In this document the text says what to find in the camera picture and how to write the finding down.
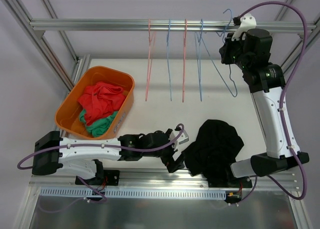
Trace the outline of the black tank top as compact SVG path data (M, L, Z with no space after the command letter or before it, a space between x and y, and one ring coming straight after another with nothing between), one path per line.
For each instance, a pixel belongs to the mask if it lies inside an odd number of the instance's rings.
M184 163L192 176L206 179L234 179L231 164L244 147L236 129L227 122L208 119L198 130L197 137L183 152Z

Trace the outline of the green tank top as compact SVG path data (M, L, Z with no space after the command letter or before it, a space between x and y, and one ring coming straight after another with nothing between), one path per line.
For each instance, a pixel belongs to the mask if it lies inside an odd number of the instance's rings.
M113 114L111 114L108 117L98 119L94 121L91 125L87 125L85 120L85 113L86 110L83 109L81 113L79 114L79 121L84 124L84 127L86 131L92 135L94 138L102 136L104 133L108 131L110 128L113 120L115 119L116 115L118 114L118 111L114 111Z

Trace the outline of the pink hanger of green top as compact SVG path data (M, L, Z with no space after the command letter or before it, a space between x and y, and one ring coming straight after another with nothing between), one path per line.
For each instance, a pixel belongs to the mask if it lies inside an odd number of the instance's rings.
M185 90L186 90L187 31L188 31L188 21L187 21L187 19L185 19L184 20L184 33L183 33L182 103L185 102Z

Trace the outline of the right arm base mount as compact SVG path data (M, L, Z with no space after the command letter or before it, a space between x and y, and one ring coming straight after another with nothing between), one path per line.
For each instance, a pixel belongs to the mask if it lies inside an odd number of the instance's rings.
M248 194L243 192L244 189L252 189L253 183L250 177L232 178L231 180L207 179L209 188L225 188L226 196L224 201L230 205L238 206Z

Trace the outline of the blue hanger of red top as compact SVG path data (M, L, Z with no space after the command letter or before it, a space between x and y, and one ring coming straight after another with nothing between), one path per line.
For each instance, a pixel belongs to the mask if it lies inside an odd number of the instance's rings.
M201 64L201 41L204 28L203 19L200 20L200 31L194 33L195 40L195 52L196 52L196 61L197 61L197 74L198 74L198 88L199 88L199 98L200 101L203 101L203 92L202 92L202 64Z

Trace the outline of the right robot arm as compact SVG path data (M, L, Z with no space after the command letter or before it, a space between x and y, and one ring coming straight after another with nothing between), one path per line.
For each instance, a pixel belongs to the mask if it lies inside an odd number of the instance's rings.
M286 82L281 67L269 61L272 36L267 30L252 28L238 37L235 39L234 33L228 33L219 49L221 62L241 69L255 105L266 151L231 164L231 170L223 175L223 182L231 188L242 177L264 177L310 161L309 154L302 152L296 143L285 104L280 102Z

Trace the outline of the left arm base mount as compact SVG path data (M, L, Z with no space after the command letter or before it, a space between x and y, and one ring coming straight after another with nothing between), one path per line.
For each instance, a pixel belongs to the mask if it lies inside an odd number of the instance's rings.
M118 186L120 178L120 171L114 169L98 169L95 177L91 179L84 179L90 186Z

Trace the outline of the blue hanger of grey top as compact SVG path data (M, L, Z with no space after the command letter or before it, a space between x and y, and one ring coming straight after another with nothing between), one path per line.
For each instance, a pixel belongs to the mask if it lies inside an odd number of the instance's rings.
M171 19L168 21L168 30L166 35L166 63L167 63L167 72L168 72L168 82L169 82L169 97L172 102L172 77L171 77L171 68L170 68L170 31L171 31Z

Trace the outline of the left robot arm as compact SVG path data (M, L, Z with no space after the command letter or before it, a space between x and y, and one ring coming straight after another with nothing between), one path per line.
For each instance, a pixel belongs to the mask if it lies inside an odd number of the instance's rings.
M104 179L101 160L135 162L143 157L159 158L168 172L173 173L183 168L174 154L178 146L188 141L188 134L179 127L105 140L71 139L51 131L35 143L31 173L35 176L66 173L98 185Z

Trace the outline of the red tank top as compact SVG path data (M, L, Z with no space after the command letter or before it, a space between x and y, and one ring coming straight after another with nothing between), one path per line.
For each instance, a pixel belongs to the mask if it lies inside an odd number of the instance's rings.
M84 120L88 126L118 111L126 96L121 86L102 81L86 86L77 102L85 110Z

